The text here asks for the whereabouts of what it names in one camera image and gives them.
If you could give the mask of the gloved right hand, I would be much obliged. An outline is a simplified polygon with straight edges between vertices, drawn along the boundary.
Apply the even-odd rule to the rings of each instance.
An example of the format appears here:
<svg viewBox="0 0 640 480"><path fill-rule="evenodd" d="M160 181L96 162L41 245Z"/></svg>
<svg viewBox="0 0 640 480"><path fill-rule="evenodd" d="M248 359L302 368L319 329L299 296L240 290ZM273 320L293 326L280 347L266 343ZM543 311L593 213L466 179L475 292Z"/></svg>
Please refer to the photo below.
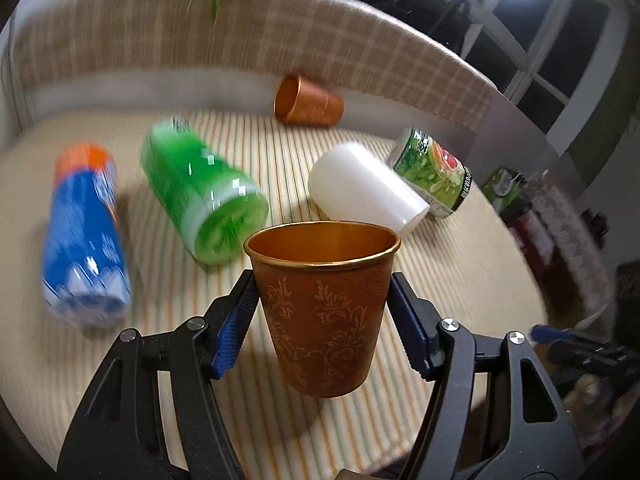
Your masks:
<svg viewBox="0 0 640 480"><path fill-rule="evenodd" d="M574 424L580 447L589 455L612 441L638 400L639 384L616 396L607 380L585 374L563 399L563 405Z"/></svg>

